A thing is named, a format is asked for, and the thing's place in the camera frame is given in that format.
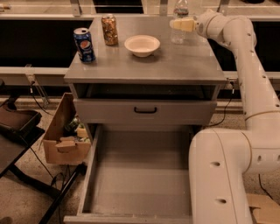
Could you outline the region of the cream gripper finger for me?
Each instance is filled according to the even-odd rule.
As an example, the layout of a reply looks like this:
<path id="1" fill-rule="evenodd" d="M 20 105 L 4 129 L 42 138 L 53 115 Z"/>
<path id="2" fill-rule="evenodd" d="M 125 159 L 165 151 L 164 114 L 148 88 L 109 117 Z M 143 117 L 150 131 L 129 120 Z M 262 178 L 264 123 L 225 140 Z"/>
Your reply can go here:
<path id="1" fill-rule="evenodd" d="M 170 21 L 170 27 L 182 32 L 193 32 L 196 21 L 192 17 L 176 18 Z"/>

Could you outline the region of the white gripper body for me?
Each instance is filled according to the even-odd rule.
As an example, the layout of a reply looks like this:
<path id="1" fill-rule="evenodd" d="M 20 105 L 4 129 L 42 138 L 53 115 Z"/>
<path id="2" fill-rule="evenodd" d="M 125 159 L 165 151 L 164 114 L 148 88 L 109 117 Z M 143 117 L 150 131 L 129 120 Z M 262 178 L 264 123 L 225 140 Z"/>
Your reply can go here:
<path id="1" fill-rule="evenodd" d="M 206 39 L 222 39 L 222 31 L 229 18 L 222 13 L 206 10 L 195 18 L 196 32 Z"/>

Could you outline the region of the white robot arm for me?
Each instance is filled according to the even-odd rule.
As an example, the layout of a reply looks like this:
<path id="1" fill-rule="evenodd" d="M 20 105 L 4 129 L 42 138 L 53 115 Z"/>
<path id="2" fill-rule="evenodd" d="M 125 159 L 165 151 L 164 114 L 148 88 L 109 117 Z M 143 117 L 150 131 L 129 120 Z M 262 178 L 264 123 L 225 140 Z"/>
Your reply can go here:
<path id="1" fill-rule="evenodd" d="M 279 168 L 280 101 L 256 54 L 250 19 L 213 10 L 173 19 L 173 29 L 197 32 L 234 55 L 246 129 L 208 128 L 189 150 L 193 224 L 253 224 L 242 174 Z"/>

